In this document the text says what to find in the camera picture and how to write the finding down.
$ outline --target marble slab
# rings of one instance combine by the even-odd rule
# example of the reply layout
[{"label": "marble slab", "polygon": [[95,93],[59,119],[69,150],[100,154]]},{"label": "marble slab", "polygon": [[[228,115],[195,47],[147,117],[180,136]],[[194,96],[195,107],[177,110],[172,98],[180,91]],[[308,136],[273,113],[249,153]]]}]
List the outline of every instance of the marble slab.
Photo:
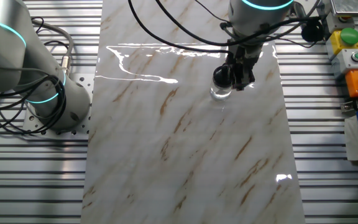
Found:
[{"label": "marble slab", "polygon": [[[190,47],[153,0],[133,0],[157,35]],[[227,16],[228,1],[202,1]],[[189,30],[225,42],[220,21],[193,0],[164,1]],[[209,95],[225,55],[158,43],[126,0],[105,0],[81,223],[303,224],[274,43],[256,82],[225,102]]]}]

